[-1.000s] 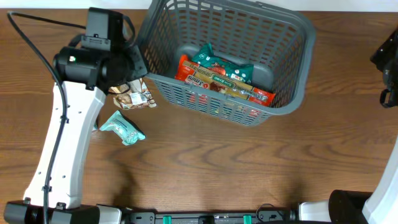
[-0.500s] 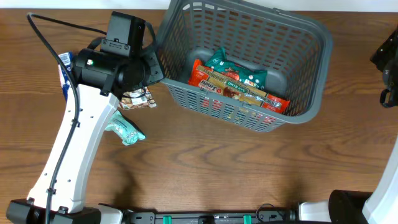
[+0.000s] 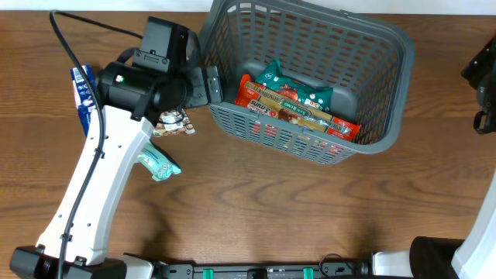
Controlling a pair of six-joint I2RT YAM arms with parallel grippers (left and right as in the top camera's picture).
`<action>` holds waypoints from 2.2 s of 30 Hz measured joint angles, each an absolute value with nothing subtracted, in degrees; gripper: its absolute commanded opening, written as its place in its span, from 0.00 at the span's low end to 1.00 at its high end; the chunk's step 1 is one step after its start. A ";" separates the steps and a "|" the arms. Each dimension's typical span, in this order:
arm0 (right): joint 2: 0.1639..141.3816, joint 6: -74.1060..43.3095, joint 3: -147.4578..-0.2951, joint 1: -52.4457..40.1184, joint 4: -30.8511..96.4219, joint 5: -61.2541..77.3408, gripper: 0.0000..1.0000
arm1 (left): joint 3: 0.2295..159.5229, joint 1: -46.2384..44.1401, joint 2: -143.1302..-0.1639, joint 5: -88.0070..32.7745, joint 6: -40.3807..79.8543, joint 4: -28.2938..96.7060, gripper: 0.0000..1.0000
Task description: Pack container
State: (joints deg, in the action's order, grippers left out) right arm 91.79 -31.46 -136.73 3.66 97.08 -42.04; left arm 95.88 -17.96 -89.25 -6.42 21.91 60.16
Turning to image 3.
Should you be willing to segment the orange yellow spaghetti packet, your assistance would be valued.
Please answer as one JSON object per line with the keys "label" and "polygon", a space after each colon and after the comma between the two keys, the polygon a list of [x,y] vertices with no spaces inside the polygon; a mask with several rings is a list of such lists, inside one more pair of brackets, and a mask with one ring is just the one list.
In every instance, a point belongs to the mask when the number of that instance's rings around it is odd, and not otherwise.
{"label": "orange yellow spaghetti packet", "polygon": [[352,141],[361,129],[360,125],[321,112],[252,82],[248,74],[244,74],[241,79],[235,104],[262,115],[317,130],[346,141]]}

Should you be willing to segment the blue carton box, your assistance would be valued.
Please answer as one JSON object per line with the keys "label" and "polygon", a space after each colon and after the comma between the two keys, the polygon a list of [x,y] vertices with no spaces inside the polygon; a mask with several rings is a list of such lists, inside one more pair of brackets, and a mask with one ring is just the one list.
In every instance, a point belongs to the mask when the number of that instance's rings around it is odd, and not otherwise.
{"label": "blue carton box", "polygon": [[78,117],[84,134],[87,135],[91,122],[91,111],[95,108],[95,102],[91,96],[87,83],[84,81],[81,73],[76,67],[71,69],[71,77]]}

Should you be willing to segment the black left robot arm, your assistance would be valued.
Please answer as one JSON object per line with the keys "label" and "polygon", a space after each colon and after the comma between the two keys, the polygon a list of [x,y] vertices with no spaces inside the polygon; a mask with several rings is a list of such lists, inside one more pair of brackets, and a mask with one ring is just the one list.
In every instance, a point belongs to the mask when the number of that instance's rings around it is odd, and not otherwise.
{"label": "black left robot arm", "polygon": [[84,149],[62,202],[33,246],[10,261],[21,278],[159,278],[162,265],[133,255],[109,258],[115,210],[130,171],[161,115],[219,102],[215,68],[200,65],[195,32],[149,17],[141,45],[122,52],[91,80],[76,64],[76,79],[94,107]]}

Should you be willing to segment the beige brown snack pouch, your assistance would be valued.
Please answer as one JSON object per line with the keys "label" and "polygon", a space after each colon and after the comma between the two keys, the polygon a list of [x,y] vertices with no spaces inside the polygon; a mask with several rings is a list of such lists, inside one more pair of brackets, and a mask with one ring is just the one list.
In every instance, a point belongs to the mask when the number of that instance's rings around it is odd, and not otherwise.
{"label": "beige brown snack pouch", "polygon": [[193,134],[195,128],[192,125],[185,110],[163,112],[160,115],[159,122],[155,126],[152,136],[173,136],[179,134]]}

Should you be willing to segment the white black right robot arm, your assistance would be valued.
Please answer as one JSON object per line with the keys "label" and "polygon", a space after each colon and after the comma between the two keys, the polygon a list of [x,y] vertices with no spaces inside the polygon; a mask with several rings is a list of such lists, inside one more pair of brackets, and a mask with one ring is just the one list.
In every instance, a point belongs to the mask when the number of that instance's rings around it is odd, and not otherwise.
{"label": "white black right robot arm", "polygon": [[[477,91],[480,111],[474,116],[479,135],[495,132],[495,38],[492,38],[461,71]],[[417,236],[409,250],[379,252],[368,272],[354,278],[495,277],[495,181],[491,182],[476,221],[466,239]]]}

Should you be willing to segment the teal small snack packet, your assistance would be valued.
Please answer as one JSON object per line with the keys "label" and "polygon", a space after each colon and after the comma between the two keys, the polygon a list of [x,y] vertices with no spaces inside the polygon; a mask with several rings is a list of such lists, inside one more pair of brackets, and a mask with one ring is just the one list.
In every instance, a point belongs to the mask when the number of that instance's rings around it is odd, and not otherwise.
{"label": "teal small snack packet", "polygon": [[136,162],[142,164],[152,174],[155,181],[165,181],[170,176],[182,172],[167,153],[159,150],[150,141],[143,146]]}

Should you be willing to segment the green Nescafe coffee bag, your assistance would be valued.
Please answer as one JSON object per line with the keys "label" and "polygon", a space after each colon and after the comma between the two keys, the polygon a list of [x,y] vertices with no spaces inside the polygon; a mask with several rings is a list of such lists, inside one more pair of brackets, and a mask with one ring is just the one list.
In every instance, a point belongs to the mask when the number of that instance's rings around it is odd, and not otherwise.
{"label": "green Nescafe coffee bag", "polygon": [[304,105],[322,112],[330,112],[333,89],[329,87],[313,88],[283,75],[279,60],[272,60],[256,77],[255,82]]}

